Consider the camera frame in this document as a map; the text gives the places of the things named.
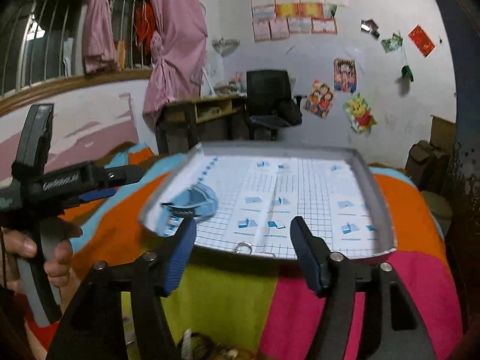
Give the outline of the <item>person's left hand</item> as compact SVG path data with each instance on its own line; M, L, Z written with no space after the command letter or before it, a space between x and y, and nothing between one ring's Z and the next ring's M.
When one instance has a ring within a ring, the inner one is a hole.
M55 219L54 224L64 232L64 238L57 243L53 256L43 264L50 284L56 288L63 288L70 281L72 268L72 244L70 240L82 235L83 231L74 223L63 219ZM38 246L31 238L16 230L2 228L7 261L5 262L7 288L16 293L26 294L25 282L28 276L24 273L38 252Z

